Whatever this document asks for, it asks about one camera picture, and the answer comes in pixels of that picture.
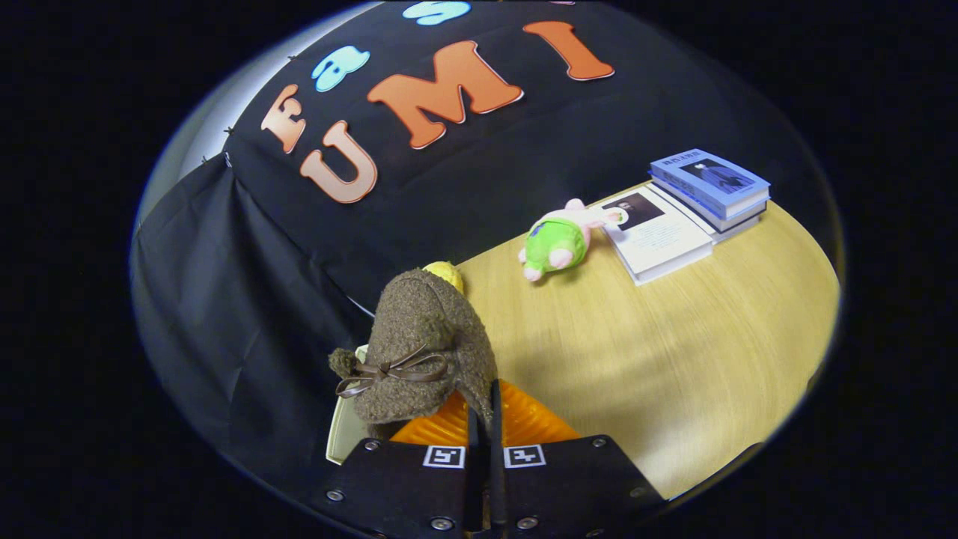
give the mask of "round table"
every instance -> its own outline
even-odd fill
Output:
[[[499,376],[580,434],[611,436],[665,499],[765,442],[831,342],[838,278],[772,201],[711,256],[642,286],[598,230],[580,265],[530,283],[524,237],[458,266]]]

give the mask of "yellow plush toy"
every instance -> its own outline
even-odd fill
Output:
[[[455,287],[459,293],[466,293],[466,286],[463,284],[463,275],[452,264],[448,262],[433,262],[423,268],[423,270],[439,276],[445,282]]]

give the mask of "blue letter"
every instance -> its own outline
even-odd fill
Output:
[[[359,69],[368,59],[368,52],[360,53],[353,45],[333,51],[312,70],[312,77],[316,79],[316,91],[332,90],[346,77],[347,73]]]
[[[467,2],[420,2],[402,12],[407,19],[416,19],[416,24],[436,26],[449,19],[465,15],[472,9]]]

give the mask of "stuffed animal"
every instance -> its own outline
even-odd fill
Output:
[[[589,249],[592,228],[604,224],[603,216],[586,208],[580,199],[571,199],[565,208],[545,214],[533,224],[526,246],[519,251],[523,274],[537,281],[547,271],[577,265]]]
[[[491,429],[497,372],[486,328],[466,297],[430,271],[412,269],[383,289],[365,363],[337,348],[330,368],[343,379],[336,393],[355,399],[371,437],[388,439],[406,421],[435,414],[453,391]]]

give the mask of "blue book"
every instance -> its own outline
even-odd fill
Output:
[[[652,161],[652,175],[688,193],[723,221],[769,198],[767,181],[702,150]]]
[[[682,191],[678,187],[670,184],[668,181],[660,177],[653,176],[652,184],[659,187],[663,191],[666,191],[673,198],[678,199],[683,205],[688,207],[690,210],[695,212],[701,219],[708,222],[712,227],[714,227],[718,232],[724,233],[725,231],[735,228],[740,223],[744,223],[749,219],[759,215],[764,212],[768,206],[769,198],[759,200],[755,204],[743,209],[741,212],[733,215],[728,219],[722,219],[716,215],[712,210],[708,209],[701,200],[696,199],[692,195],[689,195],[685,191]]]

